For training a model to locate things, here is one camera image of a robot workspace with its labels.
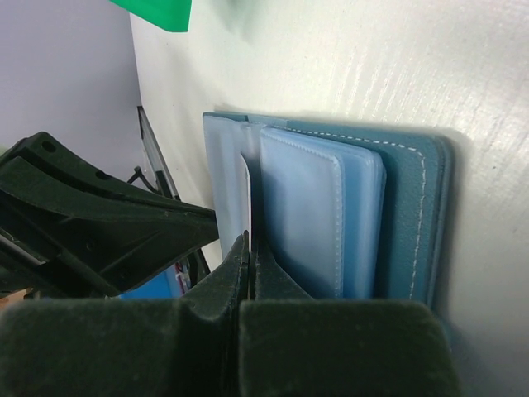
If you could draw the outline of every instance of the blue leather wallet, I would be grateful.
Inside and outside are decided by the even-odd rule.
[[[379,153],[387,179],[374,296],[431,305],[453,164],[444,137],[228,112],[204,117],[265,124]]]

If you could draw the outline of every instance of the light blue leather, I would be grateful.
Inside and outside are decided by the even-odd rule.
[[[370,298],[385,181],[380,156],[263,128],[261,172],[277,262],[314,298]]]
[[[265,124],[379,153],[387,181],[374,296],[431,305],[453,162],[444,137],[238,113],[206,113],[204,120],[208,117]]]

